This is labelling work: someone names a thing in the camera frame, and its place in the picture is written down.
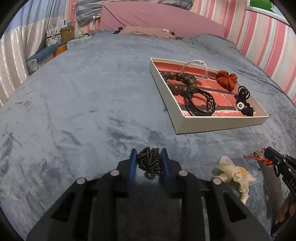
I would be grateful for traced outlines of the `person's right hand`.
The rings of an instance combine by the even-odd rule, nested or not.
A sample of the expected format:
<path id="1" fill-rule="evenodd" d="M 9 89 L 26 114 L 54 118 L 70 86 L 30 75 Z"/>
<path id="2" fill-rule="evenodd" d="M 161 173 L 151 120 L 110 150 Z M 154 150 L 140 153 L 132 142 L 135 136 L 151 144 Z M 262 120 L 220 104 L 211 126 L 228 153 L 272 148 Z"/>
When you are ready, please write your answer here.
<path id="1" fill-rule="evenodd" d="M 277 224 L 279 222 L 283 222 L 287 213 L 290 216 L 293 216 L 295 213 L 295 210 L 296 210 L 295 197 L 290 192 L 287 198 L 285 199 L 285 201 L 283 202 L 281 208 L 277 212 L 274 223 Z"/>

